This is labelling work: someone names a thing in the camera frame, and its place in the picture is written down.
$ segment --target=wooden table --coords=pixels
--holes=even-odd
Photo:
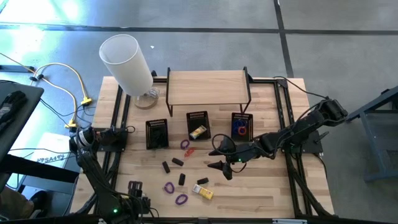
[[[301,78],[292,78],[292,82],[305,89]],[[248,162],[246,169],[239,174],[233,174],[232,180],[226,180],[221,171],[207,168],[207,164],[224,161],[223,156],[208,156],[212,150],[211,142],[191,142],[196,151],[184,159],[184,151],[180,149],[180,142],[188,138],[186,113],[207,110],[210,119],[211,133],[230,134],[231,112],[238,112],[239,105],[190,105],[175,108],[171,118],[165,104],[165,83],[155,83],[160,90],[157,105],[149,110],[140,110],[133,103],[129,107],[127,125],[136,127],[136,132],[129,134],[126,150],[122,154],[119,166],[116,190],[127,192],[130,180],[139,180],[144,183],[143,191],[152,200],[152,206],[158,209],[161,217],[234,217],[234,218],[288,218],[294,217],[292,198],[290,196],[289,181],[285,158],[278,153],[275,160],[259,158]],[[104,77],[101,92],[99,93],[97,109],[93,126],[108,128],[111,123],[114,102],[118,84],[113,77]],[[289,84],[290,99],[294,117],[298,118],[308,108],[308,98],[305,93]],[[275,102],[274,87],[268,84],[251,84],[252,102],[247,113],[254,116],[254,135],[278,131],[279,119]],[[125,95],[122,96],[118,122],[121,123]],[[155,151],[146,149],[145,121],[167,118],[169,126],[168,149]],[[98,153],[99,163],[102,164],[103,153]],[[173,157],[183,160],[184,166],[179,167],[171,160]],[[171,173],[166,174],[162,162],[169,163]],[[325,171],[321,162],[313,155],[304,154],[303,164],[307,184],[314,196],[326,210],[333,213]],[[233,168],[239,169],[242,164]],[[178,186],[180,173],[187,178],[183,187]],[[214,192],[211,201],[192,192],[198,179],[208,177],[210,182],[204,185]],[[168,181],[176,185],[176,191],[169,195],[162,190]],[[81,173],[78,179],[71,212],[77,211],[93,193],[85,174]],[[174,203],[179,194],[188,194],[185,205]],[[300,208],[304,211],[301,190],[297,191]]]

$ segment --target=concrete floor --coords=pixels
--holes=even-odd
[[[286,29],[397,30],[398,2],[390,0],[280,0]],[[277,29],[273,0],[141,0],[141,1],[28,1],[9,0],[0,22],[79,24],[116,27],[194,27]],[[119,32],[42,31],[33,27],[0,30],[0,51],[34,67],[63,62],[77,69],[87,91],[97,99],[102,77],[110,75],[98,57],[102,42]],[[286,77],[279,34],[130,32],[140,43],[151,70],[165,75],[176,70],[241,69],[254,77]],[[308,91],[336,98],[353,111],[386,88],[398,84],[396,35],[287,35],[294,77],[305,79]],[[0,58],[0,64],[11,64]],[[44,73],[82,98],[78,80],[70,71],[53,67]],[[0,73],[0,79],[29,83],[28,75]],[[61,113],[72,111],[69,96],[45,88],[43,99]],[[319,101],[310,96],[310,104]],[[323,128],[328,183],[337,215],[398,222],[398,179],[365,183],[372,166],[362,124],[356,120]],[[42,105],[23,132],[31,138],[18,144],[35,147],[44,132],[67,134],[63,123]],[[42,188],[53,183],[46,182]],[[61,215],[68,194],[57,192],[65,204],[52,210]]]

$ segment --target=yellow box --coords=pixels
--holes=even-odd
[[[213,197],[213,192],[204,189],[203,187],[200,187],[199,185],[195,184],[192,189],[193,192],[200,194],[202,197],[207,198],[210,200]]]

